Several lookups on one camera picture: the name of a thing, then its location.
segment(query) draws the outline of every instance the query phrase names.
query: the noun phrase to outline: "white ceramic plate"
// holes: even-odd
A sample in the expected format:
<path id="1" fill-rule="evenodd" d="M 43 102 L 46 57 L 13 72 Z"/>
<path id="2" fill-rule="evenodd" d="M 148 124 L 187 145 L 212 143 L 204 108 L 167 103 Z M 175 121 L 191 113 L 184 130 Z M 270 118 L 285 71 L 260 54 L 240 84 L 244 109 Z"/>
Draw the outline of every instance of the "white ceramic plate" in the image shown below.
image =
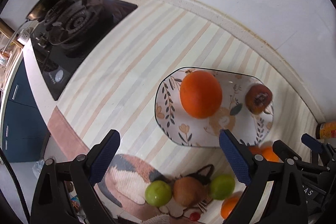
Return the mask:
<path id="1" fill-rule="evenodd" d="M 211 117 L 196 119 L 183 109 L 180 85 L 183 78 L 196 70 L 212 73 L 219 81 L 223 100 L 221 108 Z M 259 144 L 273 124 L 273 102 L 260 115 L 253 115 L 245 106 L 245 94 L 253 84 L 262 82 L 249 75 L 221 70 L 184 67 L 166 77 L 155 98 L 155 119 L 173 142 L 184 146 L 219 147 L 219 131 L 229 129 L 246 145 Z"/>

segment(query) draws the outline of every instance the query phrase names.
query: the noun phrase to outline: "cabinet handle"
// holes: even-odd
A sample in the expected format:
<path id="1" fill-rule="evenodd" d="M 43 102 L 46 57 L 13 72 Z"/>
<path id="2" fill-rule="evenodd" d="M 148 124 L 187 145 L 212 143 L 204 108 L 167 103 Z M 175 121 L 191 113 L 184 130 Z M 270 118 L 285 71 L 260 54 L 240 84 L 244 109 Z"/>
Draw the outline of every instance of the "cabinet handle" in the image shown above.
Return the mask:
<path id="1" fill-rule="evenodd" d="M 14 90 L 14 94 L 13 94 L 13 98 L 12 98 L 12 100 L 14 100 L 15 99 L 15 96 L 16 96 L 16 92 L 17 92 L 17 89 L 19 88 L 19 85 L 16 85 L 16 87 L 15 87 L 15 90 Z"/>

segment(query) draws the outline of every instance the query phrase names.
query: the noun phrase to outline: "gas stove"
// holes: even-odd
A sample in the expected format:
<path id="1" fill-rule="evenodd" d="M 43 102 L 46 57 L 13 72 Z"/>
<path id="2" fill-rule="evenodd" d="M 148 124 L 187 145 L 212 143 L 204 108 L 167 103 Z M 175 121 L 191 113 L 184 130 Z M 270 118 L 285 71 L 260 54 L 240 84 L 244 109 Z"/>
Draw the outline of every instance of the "gas stove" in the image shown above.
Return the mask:
<path id="1" fill-rule="evenodd" d="M 55 101 L 93 48 L 136 8 L 121 0 L 60 0 L 47 12 L 30 37 Z"/>

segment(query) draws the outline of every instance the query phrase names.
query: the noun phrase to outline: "striped tablecloth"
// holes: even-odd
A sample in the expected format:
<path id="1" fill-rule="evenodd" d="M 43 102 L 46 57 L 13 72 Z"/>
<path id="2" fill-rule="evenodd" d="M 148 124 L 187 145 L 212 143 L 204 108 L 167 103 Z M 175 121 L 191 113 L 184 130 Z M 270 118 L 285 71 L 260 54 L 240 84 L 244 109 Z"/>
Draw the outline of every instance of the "striped tablecloth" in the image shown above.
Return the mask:
<path id="1" fill-rule="evenodd" d="M 91 148 L 113 128 L 122 136 L 118 153 L 135 155 L 167 176 L 214 164 L 232 172 L 220 149 L 176 145 L 154 118 L 159 83 L 185 66 L 253 75 L 273 92 L 274 124 L 264 142 L 281 139 L 304 159 L 300 142 L 316 121 L 285 79 L 256 52 L 217 25 L 169 4 L 149 1 L 117 25 L 90 53 L 57 102 L 83 143 Z M 71 143 L 64 149 L 71 149 Z M 239 184 L 236 191 L 243 190 Z M 200 221 L 222 223 L 221 202 Z"/>

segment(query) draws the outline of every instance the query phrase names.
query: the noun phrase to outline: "cable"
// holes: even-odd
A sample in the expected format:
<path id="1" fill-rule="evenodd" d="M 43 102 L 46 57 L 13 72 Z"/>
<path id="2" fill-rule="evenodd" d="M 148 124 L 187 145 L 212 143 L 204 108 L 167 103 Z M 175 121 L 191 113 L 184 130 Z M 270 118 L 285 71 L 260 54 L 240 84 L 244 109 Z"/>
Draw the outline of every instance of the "cable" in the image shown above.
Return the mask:
<path id="1" fill-rule="evenodd" d="M 5 52 L 6 48 L 8 47 L 9 44 L 11 44 L 13 42 L 13 40 L 15 39 L 15 36 L 18 34 L 18 32 L 21 30 L 22 26 L 25 25 L 29 20 L 27 19 L 25 22 L 23 22 L 18 28 L 17 30 L 13 33 L 13 35 L 10 37 L 10 39 L 8 40 L 6 46 L 3 48 L 2 53 Z"/>
<path id="2" fill-rule="evenodd" d="M 12 180 L 14 182 L 14 185 L 16 187 L 17 193 L 18 193 L 19 198 L 20 198 L 20 202 L 21 202 L 21 205 L 22 205 L 23 212 L 26 215 L 26 219 L 27 219 L 28 223 L 30 223 L 30 214 L 29 214 L 28 207 L 27 207 L 27 204 L 26 204 L 26 201 L 25 201 L 25 197 L 23 196 L 23 192 L 21 190 L 19 181 L 17 180 L 17 177 L 16 177 L 16 175 L 15 175 L 15 173 L 14 173 L 14 171 L 13 171 L 13 169 L 12 169 L 10 163 L 9 163 L 9 161 L 7 160 L 7 158 L 6 158 L 6 156 L 3 153 L 3 151 L 2 151 L 1 148 L 0 148 L 0 157 L 1 157 L 4 165 L 7 167 L 10 176 L 12 177 Z"/>

